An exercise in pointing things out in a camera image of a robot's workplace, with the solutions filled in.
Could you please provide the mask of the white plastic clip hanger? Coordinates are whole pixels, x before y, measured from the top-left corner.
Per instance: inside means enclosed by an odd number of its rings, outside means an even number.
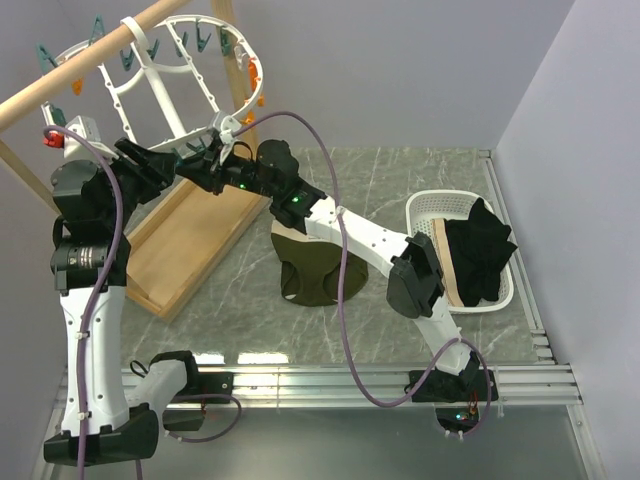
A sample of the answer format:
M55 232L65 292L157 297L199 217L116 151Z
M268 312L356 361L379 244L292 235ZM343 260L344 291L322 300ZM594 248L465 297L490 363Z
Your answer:
M196 48L195 22L200 22L204 36L212 33L207 45L219 42L219 29L228 30L234 44L241 45L254 59L261 80L258 88L251 90L248 63L241 71L237 67L235 55L224 57L227 80L234 98L234 108L229 112L221 109L218 99L210 89L205 76L194 61L199 52ZM100 72L104 88L110 97L111 106L118 115L123 135L132 142L138 140L131 122L133 118L151 117L163 119L167 124L164 139L154 145L160 152L188 150L186 142L199 145L211 138L211 124L217 112L223 111L242 120L251 116L255 121L257 99L264 95L264 69L258 54L241 31L231 23L201 14L180 14L168 16L149 30L131 16L121 20L121 25L132 34L132 41L121 50L132 48L137 59L134 61L129 78L117 83L112 77L106 61L100 61L96 68ZM183 58L176 55L174 42L183 32L189 33L187 51Z

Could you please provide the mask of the olive green underwear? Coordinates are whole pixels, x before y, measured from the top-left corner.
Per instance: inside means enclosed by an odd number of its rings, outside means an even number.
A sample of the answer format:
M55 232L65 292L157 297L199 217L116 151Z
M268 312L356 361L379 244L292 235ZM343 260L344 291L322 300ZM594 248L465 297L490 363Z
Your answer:
M281 296L305 307L338 303L342 249L310 238L277 220L271 225L271 241L281 265Z

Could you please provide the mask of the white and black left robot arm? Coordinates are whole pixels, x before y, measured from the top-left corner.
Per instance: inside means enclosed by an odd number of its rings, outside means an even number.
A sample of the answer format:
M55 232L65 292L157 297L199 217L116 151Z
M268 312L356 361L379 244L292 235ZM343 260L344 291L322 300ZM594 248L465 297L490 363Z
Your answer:
M46 440L46 462L68 466L135 461L156 450L163 413L202 388L189 351L162 353L131 392L119 366L121 316L131 245L124 227L135 208L175 178L176 155L126 138L107 161L77 159L51 176L60 215L51 270L67 332L68 387L60 431Z

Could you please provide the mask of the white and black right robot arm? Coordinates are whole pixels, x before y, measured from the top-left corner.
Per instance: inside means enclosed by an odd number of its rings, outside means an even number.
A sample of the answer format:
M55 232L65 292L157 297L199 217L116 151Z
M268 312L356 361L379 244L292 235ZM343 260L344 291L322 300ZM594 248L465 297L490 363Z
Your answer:
M414 321L434 355L428 382L441 384L455 400L474 390L480 360L463 343L449 312L442 267L426 234L388 230L339 206L300 177L299 163L282 140L262 142L253 160L212 143L179 161L176 173L215 195L230 186L266 197L283 226L344 247L376 268L388 281L388 304Z

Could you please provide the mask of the wooden drying rack stand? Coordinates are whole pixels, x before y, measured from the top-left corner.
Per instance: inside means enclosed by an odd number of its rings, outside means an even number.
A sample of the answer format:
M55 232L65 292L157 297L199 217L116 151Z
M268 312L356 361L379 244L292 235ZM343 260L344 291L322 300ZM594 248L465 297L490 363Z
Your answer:
M179 15L180 1L157 1L133 17L144 30L168 16ZM228 1L212 4L212 17L234 25ZM117 83L128 80L119 51L133 39L121 25L97 41L87 40L59 58L58 67L4 101L1 127L8 129L64 87L106 61ZM251 193L206 194L189 180L181 181L131 232L129 297L171 321L228 253L265 205Z

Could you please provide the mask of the white clothes peg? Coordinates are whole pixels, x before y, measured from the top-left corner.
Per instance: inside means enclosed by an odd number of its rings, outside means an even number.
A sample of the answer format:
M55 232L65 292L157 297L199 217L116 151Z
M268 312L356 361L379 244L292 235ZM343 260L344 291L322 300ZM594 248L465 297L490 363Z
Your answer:
M241 45L236 45L234 47L234 55L238 69L241 71L245 70L249 60L248 53Z

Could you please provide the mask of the white plastic laundry basket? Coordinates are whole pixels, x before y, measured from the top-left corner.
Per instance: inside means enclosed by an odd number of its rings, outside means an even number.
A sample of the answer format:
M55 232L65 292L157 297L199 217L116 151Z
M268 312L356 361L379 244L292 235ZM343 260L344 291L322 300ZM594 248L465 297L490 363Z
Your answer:
M425 190L406 203L408 233L426 234L443 269L449 310L501 310L514 295L509 262L517 251L512 228L483 197L462 190Z

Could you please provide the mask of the beige garment in basket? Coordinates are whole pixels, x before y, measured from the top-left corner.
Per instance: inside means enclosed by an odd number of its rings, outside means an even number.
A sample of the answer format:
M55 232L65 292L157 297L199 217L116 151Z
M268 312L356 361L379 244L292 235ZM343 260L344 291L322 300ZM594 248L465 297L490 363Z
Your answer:
M455 268L451 256L448 237L446 234L446 224L444 218L435 218L432 220L433 241L440 260L443 283L448 299L448 303L452 307L461 308L464 303L460 297Z

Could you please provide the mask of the black garment in basket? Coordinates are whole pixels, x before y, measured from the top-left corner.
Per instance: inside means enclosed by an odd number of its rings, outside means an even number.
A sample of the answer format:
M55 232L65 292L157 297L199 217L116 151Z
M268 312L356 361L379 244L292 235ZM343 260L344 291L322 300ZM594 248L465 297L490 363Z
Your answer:
M478 198L466 220L446 220L457 286L464 307L481 300L499 299L500 275L517 245L509 240L512 228L502 223Z

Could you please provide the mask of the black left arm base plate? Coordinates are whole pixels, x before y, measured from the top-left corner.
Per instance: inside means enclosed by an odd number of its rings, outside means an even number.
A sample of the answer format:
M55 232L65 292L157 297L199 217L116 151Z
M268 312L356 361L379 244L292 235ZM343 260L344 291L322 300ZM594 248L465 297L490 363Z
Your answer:
M227 371L204 372L198 376L196 394L204 396L203 404L228 404L234 386L234 374Z

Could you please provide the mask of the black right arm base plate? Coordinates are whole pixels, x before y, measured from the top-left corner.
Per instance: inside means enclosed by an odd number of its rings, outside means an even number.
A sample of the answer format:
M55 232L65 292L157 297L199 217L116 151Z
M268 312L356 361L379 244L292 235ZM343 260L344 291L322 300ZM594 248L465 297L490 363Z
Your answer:
M467 386L459 377L433 369L421 387L411 396L415 403L458 403L472 399L486 401L488 387L484 371L478 371Z

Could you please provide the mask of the aluminium mounting rail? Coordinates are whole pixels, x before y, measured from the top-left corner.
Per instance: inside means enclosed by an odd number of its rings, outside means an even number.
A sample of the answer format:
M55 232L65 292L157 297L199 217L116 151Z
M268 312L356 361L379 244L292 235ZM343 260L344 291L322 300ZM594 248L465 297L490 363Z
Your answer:
M358 367L367 390L389 402L404 394L409 372L417 365L368 364ZM202 365L205 374L228 372L231 394L245 408L358 408L372 404L345 365ZM502 406L580 405L577 381L566 365L492 365Z

